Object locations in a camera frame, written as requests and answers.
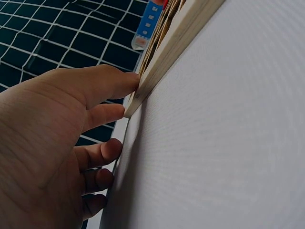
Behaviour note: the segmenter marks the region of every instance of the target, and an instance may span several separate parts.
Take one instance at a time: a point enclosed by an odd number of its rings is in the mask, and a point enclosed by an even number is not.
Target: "red object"
[[[168,0],[164,0],[164,4],[163,4],[163,10],[165,9],[165,7],[167,6]]]

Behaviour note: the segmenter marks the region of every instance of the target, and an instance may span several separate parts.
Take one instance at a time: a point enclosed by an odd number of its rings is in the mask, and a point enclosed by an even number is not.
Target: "finger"
[[[121,151],[122,143],[115,138],[106,143],[74,147],[80,171],[107,165],[117,159]]]
[[[83,127],[83,132],[111,123],[123,118],[124,106],[121,104],[100,104],[87,111],[87,118]]]
[[[97,194],[82,200],[83,220],[89,219],[102,210],[107,204],[106,196]]]
[[[139,76],[109,65],[79,69],[56,69],[38,78],[61,89],[90,109],[106,99],[123,98],[135,91]]]
[[[80,185],[82,195],[103,191],[113,184],[113,174],[109,170],[95,169],[81,173]]]

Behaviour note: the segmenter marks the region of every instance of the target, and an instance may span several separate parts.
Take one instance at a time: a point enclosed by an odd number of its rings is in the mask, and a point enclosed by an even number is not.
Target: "blue package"
[[[145,49],[153,35],[153,31],[156,28],[156,25],[162,13],[162,9],[163,5],[157,5],[152,1],[148,2],[144,11],[144,15],[140,21],[138,30],[132,40],[133,49]]]

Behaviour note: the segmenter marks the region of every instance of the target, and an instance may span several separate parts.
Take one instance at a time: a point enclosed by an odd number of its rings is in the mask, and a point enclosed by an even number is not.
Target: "wooden strip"
[[[188,0],[141,76],[124,116],[130,118],[225,0]]]

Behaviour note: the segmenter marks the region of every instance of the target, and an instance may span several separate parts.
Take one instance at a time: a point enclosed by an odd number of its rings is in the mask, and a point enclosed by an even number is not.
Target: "white grid pattern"
[[[106,52],[106,50],[107,50],[107,48],[108,48],[108,45],[109,45],[109,43],[110,43],[110,41],[111,41],[111,39],[112,39],[112,37],[113,37],[113,35],[114,35],[116,29],[118,28],[118,25],[119,25],[119,24],[121,23],[121,21],[125,18],[125,16],[126,16],[128,10],[130,9],[132,3],[133,3],[133,0],[130,1],[129,6],[128,6],[126,12],[125,12],[124,15],[122,16],[122,18],[117,22],[117,24],[115,25],[115,27],[114,27],[114,29],[113,29],[111,35],[110,35],[110,38],[109,38],[109,40],[107,41],[107,44],[106,44],[106,46],[105,46],[105,48],[104,48],[104,50],[103,50],[103,52],[102,52],[102,54],[101,54],[101,57],[100,57],[100,59],[99,59],[99,61],[98,61],[98,63],[97,63],[98,65],[101,63],[101,61],[102,61],[102,59],[103,59],[103,57],[104,57],[104,55],[105,55],[105,52]]]
[[[76,34],[74,35],[74,37],[73,37],[73,39],[72,39],[72,41],[71,41],[71,43],[70,43],[70,45],[69,45],[67,51],[66,51],[66,52],[64,53],[64,55],[61,57],[61,60],[60,60],[60,62],[58,63],[57,67],[59,67],[59,66],[61,65],[61,62],[62,62],[63,59],[66,57],[68,51],[71,49],[71,47],[72,47],[72,45],[73,45],[73,43],[74,43],[74,41],[75,41],[77,35],[80,33],[80,31],[81,31],[81,29],[83,28],[84,24],[86,23],[88,17],[89,17],[93,12],[96,12],[96,11],[103,5],[104,1],[105,1],[105,0],[102,0],[101,4],[100,4],[95,10],[90,11],[90,13],[86,16],[86,18],[85,18],[85,20],[82,22],[80,28],[77,30]]]
[[[32,17],[28,20],[28,22],[23,26],[23,28],[20,30],[20,31],[23,31],[24,28],[29,24],[29,22],[31,21],[31,19],[33,19],[35,13],[39,10],[39,8],[41,7],[41,5],[35,10],[35,12],[33,13]],[[18,11],[18,9],[22,6],[22,4],[15,10],[15,12],[12,14],[12,16],[10,17],[10,19],[13,17],[13,15],[15,15],[15,13]],[[2,28],[10,21],[10,19],[7,20],[7,22],[2,26]],[[16,34],[15,34],[15,37],[13,38],[12,42],[10,43],[8,49],[4,52],[4,54],[0,57],[0,64],[1,64],[1,60],[2,58],[5,56],[5,54],[10,50],[10,48],[13,46],[13,43],[14,41],[16,40],[18,34],[20,33],[20,31],[18,31]],[[23,76],[23,66],[22,66],[22,71],[21,71],[21,77],[20,77],[20,83],[22,81],[22,76]]]
[[[37,21],[37,22],[41,22],[41,23],[44,23],[44,24],[52,25],[52,26],[59,26],[59,27],[62,27],[62,28],[68,29],[68,30],[76,31],[76,32],[79,32],[79,33],[84,33],[84,34],[87,34],[87,35],[92,36],[92,37],[96,37],[96,38],[101,39],[101,40],[104,40],[104,41],[108,41],[108,40],[109,40],[109,39],[106,39],[106,38],[104,38],[104,37],[100,37],[100,36],[98,36],[98,35],[95,35],[95,34],[92,34],[92,33],[86,32],[86,31],[80,31],[80,30],[78,30],[78,29],[75,29],[75,28],[72,28],[72,27],[69,27],[69,26],[65,26],[65,25],[61,25],[61,24],[58,24],[58,23],[52,23],[52,22],[48,22],[48,21],[43,21],[43,20],[35,19],[35,18],[28,18],[28,17],[24,17],[24,16],[20,16],[20,15],[13,15],[13,14],[10,14],[10,13],[2,13],[2,12],[1,12],[0,14],[8,15],[8,16],[13,16],[13,17],[17,17],[17,18],[28,19],[28,20],[30,20],[30,21]],[[12,29],[12,28],[6,27],[6,26],[5,26],[6,23],[5,23],[3,26],[1,26],[0,28],[3,27],[3,28],[6,28],[6,29],[9,29],[9,30],[14,30],[14,29]],[[119,26],[119,25],[117,25],[117,24],[113,24],[113,23],[111,23],[111,22],[107,22],[107,23],[109,23],[109,24],[111,24],[111,25],[114,25],[114,26],[116,26],[116,27],[118,27],[118,28],[124,29],[124,30],[126,30],[126,31],[135,33],[134,31],[131,31],[131,30],[129,30],[129,29],[126,29],[126,28],[124,28],[124,27],[122,27],[122,26]],[[136,51],[136,50],[133,50],[133,49],[131,49],[131,48],[125,46],[125,45],[122,45],[122,44],[119,44],[119,43],[116,43],[116,42],[113,42],[113,41],[109,41],[109,42],[112,43],[112,44],[121,46],[121,47],[123,47],[123,48],[125,48],[125,49],[128,49],[128,50],[130,50],[130,51],[132,51],[132,52],[141,53],[141,52]]]
[[[37,42],[37,44],[36,44],[35,48],[33,49],[32,53],[30,54],[30,56],[28,57],[28,59],[26,60],[26,62],[23,64],[23,66],[22,66],[22,72],[21,72],[21,78],[20,78],[20,83],[21,83],[21,81],[22,81],[22,75],[23,75],[24,67],[28,64],[29,60],[31,59],[31,57],[32,57],[33,54],[35,53],[36,49],[37,49],[38,46],[40,45],[40,42],[42,41],[42,39],[44,39],[44,38],[47,36],[47,34],[48,34],[49,31],[51,30],[51,28],[54,26],[56,20],[57,20],[57,19],[59,18],[59,16],[60,16],[61,12],[62,12],[68,5],[69,5],[69,2],[60,10],[60,12],[57,14],[57,16],[56,16],[56,18],[54,19],[54,21],[53,21],[53,23],[51,24],[51,26],[50,26],[50,27],[48,28],[48,30],[45,32],[44,36]]]
[[[0,12],[0,14],[10,16],[10,18],[7,20],[7,22],[6,22],[4,25],[0,26],[0,28],[4,28],[4,29],[7,29],[7,30],[12,30],[12,31],[16,31],[16,32],[17,32],[17,33],[15,34],[15,36],[14,36],[14,38],[13,38],[13,40],[12,40],[12,42],[11,42],[10,44],[6,44],[6,43],[3,43],[3,42],[0,42],[1,45],[4,45],[4,46],[8,47],[7,50],[5,51],[5,53],[0,57],[0,64],[2,63],[2,64],[4,64],[4,65],[7,65],[7,66],[11,67],[11,68],[14,68],[14,69],[16,69],[16,70],[19,70],[19,71],[21,72],[21,78],[20,78],[20,82],[21,82],[21,81],[22,81],[22,77],[23,77],[23,73],[29,74],[29,75],[34,76],[34,77],[36,76],[35,74],[30,73],[30,72],[27,72],[27,71],[24,70],[24,67],[26,66],[26,64],[28,63],[28,61],[30,60],[30,58],[31,58],[32,56],[35,56],[35,57],[41,58],[41,59],[43,59],[43,60],[46,60],[46,61],[48,61],[48,62],[54,63],[54,64],[56,64],[58,67],[59,67],[59,66],[63,66],[63,67],[67,67],[67,68],[73,68],[73,67],[71,67],[71,66],[68,66],[68,65],[66,65],[66,64],[62,64],[62,63],[61,63],[62,60],[63,60],[63,58],[64,58],[64,56],[66,55],[66,53],[67,53],[69,50],[71,50],[71,51],[77,52],[77,53],[79,53],[79,54],[81,54],[81,55],[84,55],[84,56],[90,57],[90,58],[92,58],[92,59],[94,59],[94,60],[97,60],[97,61],[98,61],[98,64],[100,64],[101,61],[103,61],[104,63],[107,63],[107,64],[110,64],[110,65],[119,67],[119,68],[124,69],[124,70],[126,70],[126,71],[132,71],[132,69],[126,69],[126,68],[123,68],[123,67],[118,66],[118,65],[116,65],[116,64],[113,64],[113,63],[111,63],[111,62],[104,61],[104,60],[102,60],[102,58],[103,58],[104,53],[105,53],[105,51],[106,51],[106,49],[107,49],[107,47],[108,47],[108,45],[109,45],[110,43],[115,44],[115,45],[117,45],[117,46],[121,46],[121,47],[123,47],[123,48],[125,48],[125,49],[127,49],[127,50],[130,50],[130,51],[135,52],[135,53],[138,53],[138,54],[141,53],[141,52],[135,51],[135,50],[133,50],[133,49],[131,49],[131,48],[125,46],[125,45],[122,45],[122,44],[119,44],[119,43],[116,43],[116,42],[111,41],[111,39],[112,39],[112,37],[113,37],[113,35],[114,35],[114,33],[115,33],[115,31],[116,31],[117,28],[121,28],[121,29],[123,29],[123,30],[126,30],[126,31],[129,31],[129,32],[135,33],[134,31],[131,31],[131,30],[129,30],[129,29],[127,29],[127,28],[122,27],[122,26],[119,25],[119,24],[121,23],[121,21],[124,19],[124,17],[125,17],[127,14],[131,14],[131,15],[134,15],[134,16],[137,16],[137,17],[140,17],[140,18],[142,17],[142,16],[140,16],[140,15],[137,15],[137,14],[134,14],[134,13],[129,12],[129,9],[130,9],[130,7],[131,7],[131,5],[132,5],[132,3],[133,3],[133,0],[130,2],[129,7],[128,7],[127,10],[122,10],[122,9],[119,9],[119,8],[116,8],[116,7],[113,7],[113,6],[109,6],[109,5],[103,4],[103,2],[104,2],[105,0],[103,0],[102,3],[97,3],[97,2],[94,2],[94,1],[90,1],[90,0],[83,0],[83,1],[95,3],[95,4],[98,4],[99,6],[98,6],[95,10],[90,9],[91,12],[90,12],[89,14],[84,14],[84,13],[81,13],[81,12],[77,12],[77,11],[73,11],[73,10],[68,10],[68,9],[66,9],[66,7],[69,5],[69,3],[67,3],[63,8],[57,8],[57,7],[52,7],[52,6],[46,6],[46,5],[44,5],[44,3],[46,2],[46,0],[44,0],[44,2],[43,2],[42,4],[40,4],[40,5],[39,5],[39,4],[26,3],[25,0],[24,0],[23,2],[8,1],[8,0],[0,0],[0,2],[5,2],[5,4],[1,7],[1,9],[3,9],[8,3],[15,3],[15,4],[19,4],[19,5],[20,5],[20,6],[18,6],[18,8],[15,10],[15,12],[14,12],[13,14],[11,14],[11,13]],[[19,9],[22,5],[36,6],[36,7],[38,7],[38,8],[35,10],[35,12],[32,14],[31,17],[24,17],[24,16],[16,15],[16,12],[18,11],[18,9]],[[112,23],[112,22],[109,22],[109,21],[106,21],[106,20],[103,20],[103,19],[100,19],[100,18],[97,18],[97,17],[92,16],[91,13],[92,13],[92,12],[96,12],[96,11],[100,8],[100,6],[105,6],[105,7],[109,7],[109,8],[112,8],[112,9],[119,10],[119,11],[124,11],[124,15],[122,16],[122,18],[121,18],[117,23]],[[40,8],[49,8],[49,9],[58,10],[59,13],[58,13],[57,17],[55,18],[55,20],[54,20],[53,22],[48,22],[48,21],[43,21],[43,20],[38,20],[38,19],[33,18],[34,15],[35,15],[35,13],[36,13]],[[60,15],[60,13],[61,13],[62,11],[67,11],[67,12],[71,12],[71,13],[83,15],[83,16],[86,16],[86,18],[85,18],[85,20],[83,21],[83,23],[82,23],[82,25],[81,25],[81,27],[80,27],[79,29],[75,29],[75,28],[71,28],[71,27],[68,27],[68,26],[64,26],[64,25],[55,23],[56,20],[58,19],[59,15]],[[6,26],[6,24],[9,22],[9,20],[10,20],[12,17],[18,17],[18,18],[22,18],[22,19],[27,19],[28,21],[27,21],[27,23],[23,26],[23,28],[22,28],[21,30],[9,28],[9,27]],[[113,31],[112,31],[112,33],[111,33],[110,38],[109,38],[109,39],[106,39],[106,38],[100,37],[100,36],[98,36],[98,35],[89,33],[89,32],[81,31],[83,25],[85,24],[85,22],[86,22],[86,20],[87,20],[88,18],[92,18],[92,19],[95,19],[95,20],[98,20],[98,21],[102,21],[102,22],[105,22],[105,23],[114,25],[114,29],[113,29]],[[45,24],[50,25],[50,27],[49,27],[49,29],[47,30],[47,32],[46,32],[42,37],[41,37],[41,36],[38,36],[38,35],[35,35],[35,34],[31,34],[31,33],[28,33],[28,32],[23,31],[24,28],[29,24],[30,21],[37,21],[37,22],[45,23]],[[74,36],[74,38],[73,38],[71,44],[69,45],[69,47],[66,46],[66,45],[63,45],[63,44],[59,44],[59,43],[57,43],[57,42],[50,41],[49,39],[46,39],[47,34],[49,33],[50,29],[51,29],[53,26],[59,26],[59,27],[62,27],[62,28],[65,28],[65,29],[68,29],[68,30],[72,30],[72,31],[76,31],[76,32],[77,32],[77,33],[75,34],[75,36]],[[14,43],[14,41],[16,40],[17,35],[20,34],[20,33],[27,34],[27,35],[33,36],[33,37],[35,37],[35,38],[39,38],[39,42],[36,44],[36,46],[35,46],[35,48],[32,50],[32,52],[29,52],[29,51],[27,51],[27,50],[23,50],[23,49],[21,49],[21,48],[18,48],[18,47],[14,47],[14,46],[13,46],[13,43]],[[77,50],[77,49],[71,48],[71,46],[72,46],[72,44],[73,44],[75,38],[77,37],[77,35],[78,35],[79,33],[84,33],[84,34],[86,34],[86,35],[89,35],[89,36],[92,36],[92,37],[95,37],[95,38],[98,38],[98,39],[107,41],[106,46],[105,46],[105,48],[104,48],[104,50],[103,50],[103,53],[102,53],[102,55],[101,55],[100,58],[97,58],[97,57],[95,57],[95,56],[89,55],[89,54],[87,54],[87,53],[85,53],[85,52],[82,52],[82,51],[79,51],[79,50]],[[49,43],[52,43],[52,44],[55,44],[55,45],[57,45],[57,46],[60,46],[60,47],[62,47],[62,48],[66,48],[66,49],[67,49],[66,53],[63,55],[63,57],[62,57],[62,59],[61,59],[60,62],[51,60],[51,59],[49,59],[49,58],[46,58],[46,57],[44,57],[44,56],[41,56],[41,55],[38,55],[38,54],[35,53],[35,51],[37,50],[37,47],[39,46],[39,44],[40,44],[41,41],[49,42]],[[7,63],[7,62],[5,62],[5,61],[3,61],[3,60],[1,60],[1,58],[7,53],[7,51],[8,51],[9,49],[15,49],[15,50],[18,50],[18,51],[20,51],[20,52],[23,52],[23,53],[26,53],[26,54],[30,55],[30,56],[28,57],[27,61],[26,61],[26,62],[24,63],[24,65],[22,66],[22,69],[19,68],[19,67],[14,66],[14,65],[12,65],[12,64],[9,64],[9,63]],[[4,88],[9,88],[8,86],[6,86],[6,85],[4,85],[4,84],[2,84],[2,83],[0,83],[0,86],[2,86],[2,87],[4,87]],[[110,128],[110,129],[113,129],[113,128],[114,128],[114,127],[112,127],[112,126],[110,126],[110,125],[103,125],[103,126],[105,126],[105,127],[107,127],[107,128]],[[99,140],[93,139],[93,138],[91,138],[91,137],[87,137],[87,136],[85,136],[85,135],[81,135],[80,137],[83,138],[83,139],[90,140],[90,141],[95,142],[95,143],[100,143],[100,142],[101,142],[101,141],[99,141]]]
[[[9,20],[15,15],[15,13],[19,10],[19,8],[22,6],[22,4],[24,4],[24,2],[25,2],[25,0],[23,0],[23,2],[20,2],[20,3],[19,3],[19,4],[20,4],[19,7],[15,10],[15,12],[14,12],[13,14],[10,15],[10,18],[7,20],[7,22],[4,23],[4,25],[1,25],[1,26],[0,26],[0,29],[1,29],[3,26],[5,26],[5,25],[9,22]]]
[[[1,1],[1,2],[5,2],[5,5],[6,5],[7,3],[17,3],[17,4],[29,5],[29,6],[39,6],[39,4],[33,4],[33,3],[27,3],[27,2],[22,3],[22,2],[18,2],[18,1],[7,1],[7,0],[0,0],[0,1]],[[87,2],[92,2],[92,3],[95,3],[95,4],[99,4],[99,3],[97,3],[97,2],[90,1],[90,0],[83,0],[83,1],[87,1]],[[116,7],[113,7],[113,6],[108,6],[108,5],[106,5],[106,4],[103,4],[103,6],[108,7],[108,8],[112,8],[112,9],[115,9],[115,10],[119,10],[119,11],[125,12],[125,10],[122,10],[122,9],[120,9],[120,8],[116,8]],[[42,7],[43,7],[43,8],[53,9],[53,10],[61,10],[60,8],[53,7],[53,6],[45,6],[45,5],[43,5]],[[79,14],[79,15],[82,15],[82,16],[87,16],[87,14],[85,14],[85,13],[77,12],[77,11],[74,11],[74,10],[65,9],[64,11],[65,11],[65,12],[70,12],[70,13]],[[142,16],[137,15],[137,14],[134,14],[134,13],[128,12],[128,14],[137,16],[137,17],[139,17],[139,18],[142,18]],[[96,20],[99,20],[99,21],[103,21],[103,22],[105,22],[105,23],[108,23],[108,24],[110,24],[110,25],[114,25],[114,26],[115,26],[115,23],[112,23],[112,22],[109,22],[109,21],[106,21],[106,20],[103,20],[103,19],[100,19],[100,18],[91,16],[91,15],[89,16],[89,18],[96,19]],[[123,30],[127,30],[127,31],[129,31],[129,32],[134,32],[134,31],[129,30],[129,29],[127,29],[127,28],[125,28],[125,27],[122,27],[122,26],[118,26],[118,27],[121,28],[121,29],[123,29]]]

